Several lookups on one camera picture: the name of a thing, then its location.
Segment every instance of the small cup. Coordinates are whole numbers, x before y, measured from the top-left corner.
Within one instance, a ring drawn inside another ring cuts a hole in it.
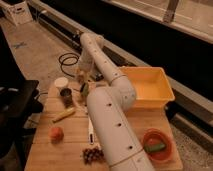
[[[72,105],[73,101],[72,101],[72,90],[69,88],[63,88],[60,91],[60,96],[61,99],[65,105],[65,107],[69,107],[70,105]]]
[[[69,84],[69,80],[66,77],[59,77],[54,81],[55,87],[59,90],[59,92],[67,88]]]

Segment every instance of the grapes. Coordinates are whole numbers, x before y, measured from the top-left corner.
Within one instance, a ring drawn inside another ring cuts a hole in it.
[[[86,148],[83,150],[83,159],[85,164],[92,164],[92,162],[103,162],[104,153],[98,146],[90,149]]]

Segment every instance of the yellow plastic tray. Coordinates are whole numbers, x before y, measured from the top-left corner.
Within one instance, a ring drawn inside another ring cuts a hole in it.
[[[136,89],[133,107],[162,108],[175,99],[161,67],[121,67]]]

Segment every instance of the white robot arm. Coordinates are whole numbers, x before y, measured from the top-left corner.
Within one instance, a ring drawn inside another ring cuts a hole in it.
[[[82,34],[79,69],[90,71],[93,63],[109,87],[92,90],[87,97],[88,113],[111,171],[154,171],[122,110],[131,107],[136,92],[128,78],[103,53],[104,38]]]

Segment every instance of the wooden table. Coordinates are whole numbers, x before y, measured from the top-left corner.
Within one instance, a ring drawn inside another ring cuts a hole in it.
[[[72,82],[71,88],[79,90],[79,85]],[[73,91],[75,101],[80,99],[80,94]],[[74,115],[53,124],[52,119],[58,112],[63,111],[64,105],[59,98],[58,90],[52,85],[41,115],[33,144],[28,156],[25,171],[108,171],[106,163],[92,163],[85,165],[82,158],[84,148],[99,146],[97,138],[94,145],[88,143],[88,118],[84,105],[77,103]],[[165,164],[153,163],[156,170],[178,171],[182,170],[173,134],[163,109],[130,109],[126,116],[134,132],[141,138],[145,130],[157,128],[164,131],[172,139],[172,160]],[[50,128],[60,126],[64,131],[64,139],[58,144],[52,144],[49,138]]]

